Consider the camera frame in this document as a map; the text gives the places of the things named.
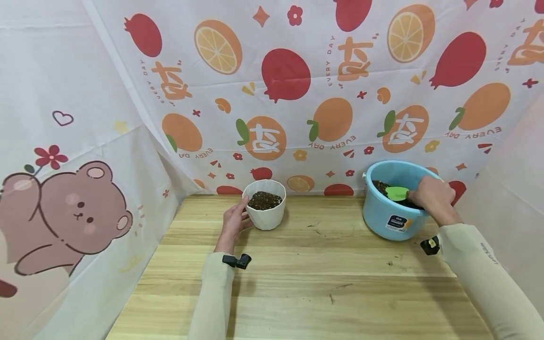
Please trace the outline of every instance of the white plant pot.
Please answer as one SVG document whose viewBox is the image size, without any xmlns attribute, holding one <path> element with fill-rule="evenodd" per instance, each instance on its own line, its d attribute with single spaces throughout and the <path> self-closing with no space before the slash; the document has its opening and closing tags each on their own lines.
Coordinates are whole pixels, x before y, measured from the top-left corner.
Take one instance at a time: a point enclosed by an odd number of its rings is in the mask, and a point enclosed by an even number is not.
<svg viewBox="0 0 544 340">
<path fill-rule="evenodd" d="M 260 180 L 249 184 L 242 197 L 248 196 L 249 199 L 255 195 L 258 191 L 264 191 L 281 197 L 281 203 L 277 207 L 268 210 L 255 210 L 249 206 L 246 207 L 249 217 L 253 222 L 253 225 L 260 230 L 272 230 L 279 226 L 283 219 L 283 213 L 285 211 L 286 191 L 285 187 L 274 180 Z"/>
</svg>

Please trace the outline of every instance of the bear ear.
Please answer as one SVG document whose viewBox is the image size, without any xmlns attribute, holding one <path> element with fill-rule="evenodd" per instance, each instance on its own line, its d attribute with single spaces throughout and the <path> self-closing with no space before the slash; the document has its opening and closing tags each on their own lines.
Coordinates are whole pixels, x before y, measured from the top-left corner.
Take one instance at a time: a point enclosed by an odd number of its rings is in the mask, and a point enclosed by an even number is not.
<svg viewBox="0 0 544 340">
<path fill-rule="evenodd" d="M 125 211 L 125 214 L 121 216 L 119 221 L 117 221 L 117 230 L 119 234 L 115 238 L 120 238 L 124 236 L 132 227 L 132 214 L 130 211 Z"/>
<path fill-rule="evenodd" d="M 99 160 L 88 162 L 83 164 L 77 171 L 82 176 L 87 176 L 96 180 L 107 180 L 109 182 L 113 179 L 112 170 L 108 164 L 100 162 Z"/>
</svg>

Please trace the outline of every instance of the hand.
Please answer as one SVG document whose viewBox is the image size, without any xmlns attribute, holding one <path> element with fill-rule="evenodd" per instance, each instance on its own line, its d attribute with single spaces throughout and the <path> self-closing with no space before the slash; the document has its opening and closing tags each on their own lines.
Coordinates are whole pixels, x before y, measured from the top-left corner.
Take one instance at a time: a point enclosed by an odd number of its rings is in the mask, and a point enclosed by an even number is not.
<svg viewBox="0 0 544 340">
<path fill-rule="evenodd" d="M 222 251 L 233 255 L 234 246 L 240 233 L 253 225 L 249 215 L 245 212 L 248 201 L 249 197 L 244 197 L 240 203 L 232 206 L 223 214 L 223 228 L 215 252 Z"/>
<path fill-rule="evenodd" d="M 419 182 L 416 191 L 410 191 L 408 199 L 424 208 L 435 219 L 438 226 L 462 223 L 452 202 L 455 199 L 455 190 L 448 183 L 437 178 L 425 176 Z"/>
<path fill-rule="evenodd" d="M 451 205 L 455 199 L 455 190 L 438 178 L 425 176 L 416 191 L 408 192 L 408 199 L 427 210 L 432 205 Z"/>
</svg>

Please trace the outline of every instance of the bucket label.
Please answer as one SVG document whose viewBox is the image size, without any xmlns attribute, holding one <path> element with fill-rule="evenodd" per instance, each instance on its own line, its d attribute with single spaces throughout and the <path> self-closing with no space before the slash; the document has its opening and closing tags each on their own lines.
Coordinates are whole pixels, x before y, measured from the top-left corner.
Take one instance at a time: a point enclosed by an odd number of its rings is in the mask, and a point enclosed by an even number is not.
<svg viewBox="0 0 544 340">
<path fill-rule="evenodd" d="M 411 219 L 407 219 L 397 215 L 391 215 L 385 227 L 403 233 L 410 227 L 410 224 L 412 224 Z"/>
</svg>

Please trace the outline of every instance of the white backdrop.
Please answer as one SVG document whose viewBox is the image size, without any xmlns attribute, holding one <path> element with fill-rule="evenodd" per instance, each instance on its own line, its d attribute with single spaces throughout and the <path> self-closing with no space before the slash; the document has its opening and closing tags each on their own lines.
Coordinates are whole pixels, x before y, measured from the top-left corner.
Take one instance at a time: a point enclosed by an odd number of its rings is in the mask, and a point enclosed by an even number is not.
<svg viewBox="0 0 544 340">
<path fill-rule="evenodd" d="M 544 95 L 540 93 L 458 209 L 467 222 L 478 226 L 501 264 L 544 316 Z"/>
<path fill-rule="evenodd" d="M 357 194 L 365 168 L 400 158 L 460 195 L 539 94 L 532 0 L 85 3 L 202 193 L 272 177 Z"/>
<path fill-rule="evenodd" d="M 103 337 L 186 193 L 273 177 L 291 194 L 358 194 L 361 172 L 388 158 L 433 168 L 459 194 L 481 173 L 462 212 L 542 311 L 527 246 L 542 211 L 530 191 L 537 121 L 482 171 L 542 93 L 534 4 L 88 0 L 86 13 L 70 0 L 1 2 L 3 337 Z M 350 37 L 364 42 L 351 56 Z M 405 114 L 420 120 L 401 127 Z M 525 217 L 507 225 L 496 205 Z M 54 268 L 34 253 L 45 239 L 94 247 Z"/>
<path fill-rule="evenodd" d="M 0 48 L 0 337 L 101 339 L 183 193 L 80 2 L 0 2 Z"/>
</svg>

